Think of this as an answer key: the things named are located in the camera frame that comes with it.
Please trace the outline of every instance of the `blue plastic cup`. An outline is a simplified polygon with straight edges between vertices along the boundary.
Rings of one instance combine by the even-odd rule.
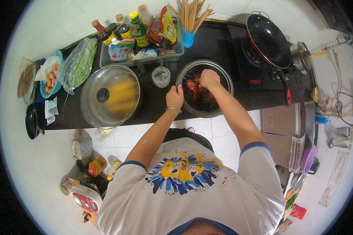
[[[190,48],[193,44],[193,39],[195,37],[196,33],[188,33],[183,26],[180,26],[182,29],[182,41],[183,41],[183,46],[185,48]]]

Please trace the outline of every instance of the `lion face print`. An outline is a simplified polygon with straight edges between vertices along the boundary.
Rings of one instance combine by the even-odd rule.
[[[217,158],[205,159],[199,153],[176,153],[165,157],[145,176],[145,180],[148,187],[153,187],[154,194],[164,190],[183,195],[190,190],[212,186],[217,172],[223,167]]]

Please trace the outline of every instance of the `black pants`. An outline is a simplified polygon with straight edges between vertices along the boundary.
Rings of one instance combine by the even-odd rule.
[[[202,135],[192,133],[184,128],[183,129],[170,128],[165,136],[165,139],[163,140],[163,143],[174,139],[183,138],[183,137],[187,137],[195,140],[197,143],[201,144],[202,146],[204,146],[205,148],[209,149],[214,153],[212,145],[207,138],[205,138]]]

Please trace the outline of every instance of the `white t-shirt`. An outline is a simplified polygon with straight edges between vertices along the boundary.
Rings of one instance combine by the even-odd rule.
[[[238,173],[190,138],[163,143],[149,169],[137,161],[120,166],[99,210],[103,234],[179,234],[206,220],[226,234],[272,235],[285,209],[261,142],[242,149]]]

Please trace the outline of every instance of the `forearm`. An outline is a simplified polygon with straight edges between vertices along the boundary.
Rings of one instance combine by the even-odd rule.
[[[215,97],[227,123],[236,135],[240,148],[255,141],[265,142],[244,107],[223,86],[216,85],[208,89]]]
[[[152,158],[160,148],[171,123],[178,114],[178,111],[167,109],[137,142],[125,161],[138,161],[148,168]]]

